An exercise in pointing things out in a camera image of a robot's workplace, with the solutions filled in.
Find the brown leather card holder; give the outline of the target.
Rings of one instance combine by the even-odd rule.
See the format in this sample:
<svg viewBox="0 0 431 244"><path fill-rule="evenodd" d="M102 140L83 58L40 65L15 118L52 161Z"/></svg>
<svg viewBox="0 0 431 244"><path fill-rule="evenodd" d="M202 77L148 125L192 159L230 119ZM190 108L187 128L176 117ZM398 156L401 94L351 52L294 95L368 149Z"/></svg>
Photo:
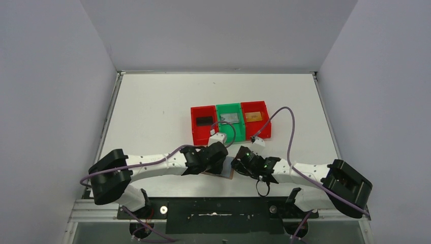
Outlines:
<svg viewBox="0 0 431 244"><path fill-rule="evenodd" d="M234 158L231 156L226 156L226 159L223 162L223 170L220 174L214 174L214 173L210 173L210 172L206 172L206 171L204 171L202 174L232 180L233 175L234 175L234 169L232 168L231 163L232 163L233 159Z"/></svg>

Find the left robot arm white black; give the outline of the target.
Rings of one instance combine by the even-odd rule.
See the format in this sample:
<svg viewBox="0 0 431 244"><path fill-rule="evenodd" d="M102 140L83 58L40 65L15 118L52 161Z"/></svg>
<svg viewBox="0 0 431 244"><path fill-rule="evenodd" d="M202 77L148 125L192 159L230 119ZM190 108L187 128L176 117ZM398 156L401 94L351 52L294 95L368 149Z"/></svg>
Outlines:
<svg viewBox="0 0 431 244"><path fill-rule="evenodd" d="M228 156L221 142L209 146L181 145L169 154L133 156L114 149L102 157L80 180L91 188L95 205L117 203L138 217L150 212L147 192L132 182L164 175L198 175L203 172L221 173Z"/></svg>

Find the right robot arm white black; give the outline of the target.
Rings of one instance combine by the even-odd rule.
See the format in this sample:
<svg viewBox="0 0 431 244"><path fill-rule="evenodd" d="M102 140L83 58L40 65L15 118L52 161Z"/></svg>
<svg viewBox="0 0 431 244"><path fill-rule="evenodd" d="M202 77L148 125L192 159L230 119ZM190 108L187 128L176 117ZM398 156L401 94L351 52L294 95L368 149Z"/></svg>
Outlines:
<svg viewBox="0 0 431 244"><path fill-rule="evenodd" d="M286 202L293 217L310 210L337 209L344 215L360 219L368 215L367 201L372 183L347 162L335 159L331 164L291 163L278 157L263 158L241 146L231 162L234 170L258 181L271 184L292 183L301 188L313 187L322 193L298 192Z"/></svg>

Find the black card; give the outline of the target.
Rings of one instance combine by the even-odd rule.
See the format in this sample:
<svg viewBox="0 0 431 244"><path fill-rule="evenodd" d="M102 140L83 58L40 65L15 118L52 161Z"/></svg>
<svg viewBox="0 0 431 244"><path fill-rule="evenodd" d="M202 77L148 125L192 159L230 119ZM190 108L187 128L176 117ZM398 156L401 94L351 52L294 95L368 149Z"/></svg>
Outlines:
<svg viewBox="0 0 431 244"><path fill-rule="evenodd" d="M203 117L197 117L196 118L196 126L202 127L202 126L211 126L214 123L212 116L203 116Z"/></svg>

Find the silver grey card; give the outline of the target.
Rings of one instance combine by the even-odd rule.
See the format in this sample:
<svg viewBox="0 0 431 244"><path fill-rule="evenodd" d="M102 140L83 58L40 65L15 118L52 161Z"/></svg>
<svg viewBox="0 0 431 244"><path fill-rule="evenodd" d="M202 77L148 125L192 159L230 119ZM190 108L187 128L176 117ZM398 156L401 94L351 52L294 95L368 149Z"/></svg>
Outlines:
<svg viewBox="0 0 431 244"><path fill-rule="evenodd" d="M239 123L238 113L222 113L220 114L220 120L231 124Z"/></svg>

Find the orange gold card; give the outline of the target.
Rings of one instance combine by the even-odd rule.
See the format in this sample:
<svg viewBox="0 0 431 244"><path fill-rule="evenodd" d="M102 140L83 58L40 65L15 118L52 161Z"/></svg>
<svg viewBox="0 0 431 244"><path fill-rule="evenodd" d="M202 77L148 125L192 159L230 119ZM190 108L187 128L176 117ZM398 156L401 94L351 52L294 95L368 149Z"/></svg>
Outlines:
<svg viewBox="0 0 431 244"><path fill-rule="evenodd" d="M262 114L260 111L256 111L256 112L247 112L244 114L245 115L245 121L247 123L252 123L252 122L257 122L257 121L262 121Z"/></svg>

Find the green middle bin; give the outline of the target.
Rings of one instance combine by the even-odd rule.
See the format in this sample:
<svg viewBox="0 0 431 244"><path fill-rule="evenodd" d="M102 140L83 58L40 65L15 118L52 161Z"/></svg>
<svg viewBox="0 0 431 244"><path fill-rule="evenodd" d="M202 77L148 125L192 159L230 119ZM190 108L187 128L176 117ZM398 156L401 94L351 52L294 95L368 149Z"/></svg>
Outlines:
<svg viewBox="0 0 431 244"><path fill-rule="evenodd" d="M219 104L216 105L217 119L220 120L220 114L222 113L238 113L239 123L231 124L235 128L236 137L235 142L245 141L245 123L242 114L240 103L231 104ZM227 135L227 143L233 141L234 131L228 124L219 124L219 131Z"/></svg>

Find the right red bin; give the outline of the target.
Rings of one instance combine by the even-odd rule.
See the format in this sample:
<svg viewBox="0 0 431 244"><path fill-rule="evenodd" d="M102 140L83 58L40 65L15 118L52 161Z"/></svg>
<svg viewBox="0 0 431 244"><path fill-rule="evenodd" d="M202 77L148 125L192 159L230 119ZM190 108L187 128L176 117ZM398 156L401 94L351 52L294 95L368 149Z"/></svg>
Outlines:
<svg viewBox="0 0 431 244"><path fill-rule="evenodd" d="M253 135L255 135L265 123L269 120L269 114L264 101L254 101L254 102L241 102L241 109L245 123L245 139L250 140ZM260 111L262 114L262 121L247 123L245 121L245 113Z"/></svg>

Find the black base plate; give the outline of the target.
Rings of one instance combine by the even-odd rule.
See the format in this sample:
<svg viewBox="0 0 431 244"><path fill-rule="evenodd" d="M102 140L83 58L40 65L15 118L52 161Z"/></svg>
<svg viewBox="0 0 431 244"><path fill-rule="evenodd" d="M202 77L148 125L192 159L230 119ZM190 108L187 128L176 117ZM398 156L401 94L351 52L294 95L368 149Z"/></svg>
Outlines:
<svg viewBox="0 0 431 244"><path fill-rule="evenodd" d="M130 216L121 208L120 220L160 220L167 234L283 234L294 230L290 220L301 220L306 212L289 197L153 197L150 205Z"/></svg>

